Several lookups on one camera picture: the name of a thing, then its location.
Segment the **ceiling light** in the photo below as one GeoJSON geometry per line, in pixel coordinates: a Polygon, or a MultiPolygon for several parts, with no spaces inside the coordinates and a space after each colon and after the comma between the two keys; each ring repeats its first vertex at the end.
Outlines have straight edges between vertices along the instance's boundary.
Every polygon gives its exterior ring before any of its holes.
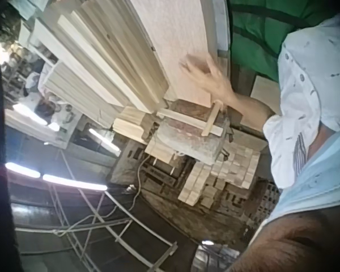
{"type": "Polygon", "coordinates": [[[202,241],[202,244],[203,245],[214,245],[214,243],[212,241],[209,241],[209,240],[202,241]]]}
{"type": "Polygon", "coordinates": [[[96,191],[106,191],[107,190],[106,185],[93,184],[93,183],[76,181],[76,180],[69,180],[69,179],[66,179],[66,178],[56,177],[56,176],[47,175],[47,174],[43,175],[43,180],[45,180],[47,182],[52,182],[52,183],[55,183],[55,184],[66,185],[66,186],[71,186],[71,187],[76,187],[76,188],[83,188],[83,189],[96,190],[96,191]]]}
{"type": "Polygon", "coordinates": [[[61,127],[56,122],[52,122],[48,125],[48,128],[54,130],[55,132],[58,132],[61,127]]]}
{"type": "Polygon", "coordinates": [[[94,136],[96,136],[97,138],[99,138],[102,142],[104,142],[106,145],[108,145],[110,148],[112,148],[113,150],[120,152],[121,150],[115,146],[113,143],[111,143],[111,141],[109,139],[104,138],[101,134],[99,134],[96,130],[94,129],[90,129],[90,133],[92,133],[94,136]]]}
{"type": "Polygon", "coordinates": [[[26,117],[29,117],[31,120],[37,122],[40,125],[46,126],[48,123],[43,120],[42,118],[40,118],[38,115],[36,115],[33,111],[31,111],[27,106],[19,103],[19,104],[15,104],[14,106],[12,106],[14,108],[14,110],[16,110],[17,112],[19,112],[21,115],[24,115],[26,117]]]}
{"type": "Polygon", "coordinates": [[[38,171],[20,166],[16,163],[6,163],[5,167],[9,170],[12,170],[16,173],[28,176],[28,177],[33,177],[35,179],[37,179],[38,177],[40,177],[40,173],[38,171]]]}

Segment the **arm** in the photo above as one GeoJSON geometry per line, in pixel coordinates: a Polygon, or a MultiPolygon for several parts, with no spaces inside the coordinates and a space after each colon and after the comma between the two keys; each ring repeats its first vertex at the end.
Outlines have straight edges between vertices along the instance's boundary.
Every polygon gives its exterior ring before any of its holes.
{"type": "Polygon", "coordinates": [[[230,105],[227,105],[242,114],[244,118],[249,120],[260,131],[262,131],[266,121],[275,115],[275,112],[265,103],[248,96],[239,95],[238,93],[235,94],[235,99],[230,102],[230,105]]]}
{"type": "Polygon", "coordinates": [[[204,67],[199,67],[196,63],[199,62],[187,56],[180,66],[183,72],[197,86],[210,93],[214,100],[220,100],[235,109],[255,127],[262,130],[268,118],[275,115],[270,107],[259,100],[234,93],[231,82],[222,74],[211,56],[207,56],[204,67]]]}

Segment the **worker in background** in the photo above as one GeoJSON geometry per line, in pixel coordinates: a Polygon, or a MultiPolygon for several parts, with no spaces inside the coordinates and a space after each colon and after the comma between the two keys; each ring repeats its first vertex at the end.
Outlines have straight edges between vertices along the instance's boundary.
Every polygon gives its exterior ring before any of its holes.
{"type": "Polygon", "coordinates": [[[289,34],[278,58],[280,108],[234,93],[213,59],[188,57],[186,75],[263,129],[283,193],[248,249],[243,271],[340,271],[340,14],[289,34]]]}

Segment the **hand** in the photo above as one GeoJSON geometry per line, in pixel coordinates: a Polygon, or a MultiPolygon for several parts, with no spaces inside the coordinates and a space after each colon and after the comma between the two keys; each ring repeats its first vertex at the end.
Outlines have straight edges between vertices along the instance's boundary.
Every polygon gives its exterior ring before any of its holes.
{"type": "Polygon", "coordinates": [[[182,71],[200,88],[210,93],[213,100],[220,100],[231,106],[236,99],[231,82],[222,74],[210,54],[206,63],[200,63],[192,56],[180,62],[182,71]]]}

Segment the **stack of wood pieces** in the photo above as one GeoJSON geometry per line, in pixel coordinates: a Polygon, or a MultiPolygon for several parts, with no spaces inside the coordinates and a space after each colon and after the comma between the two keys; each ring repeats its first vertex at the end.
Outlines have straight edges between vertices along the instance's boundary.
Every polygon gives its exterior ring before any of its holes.
{"type": "Polygon", "coordinates": [[[114,120],[113,130],[132,140],[147,145],[154,122],[154,116],[142,112],[137,108],[126,106],[114,120]]]}
{"type": "Polygon", "coordinates": [[[106,103],[61,61],[48,74],[44,88],[104,128],[110,128],[122,110],[106,103]]]}
{"type": "Polygon", "coordinates": [[[226,182],[249,189],[260,159],[260,151],[267,145],[267,142],[256,137],[234,131],[234,141],[225,142],[223,146],[229,156],[225,158],[220,154],[211,169],[211,174],[218,177],[215,187],[219,190],[224,189],[226,182]]]}
{"type": "Polygon", "coordinates": [[[208,209],[210,209],[211,206],[213,205],[214,199],[216,198],[216,195],[219,192],[217,188],[213,187],[215,179],[216,178],[212,175],[208,177],[204,191],[202,193],[201,205],[208,209]]]}
{"type": "Polygon", "coordinates": [[[211,167],[209,165],[196,162],[177,199],[190,206],[194,206],[203,193],[210,170],[211,167]]]}
{"type": "Polygon", "coordinates": [[[176,150],[164,144],[156,134],[152,136],[150,142],[148,143],[145,153],[169,164],[172,167],[178,167],[180,162],[180,157],[177,156],[176,150]]]}
{"type": "Polygon", "coordinates": [[[56,2],[34,34],[107,103],[147,113],[164,107],[168,83],[125,1],[56,2]]]}

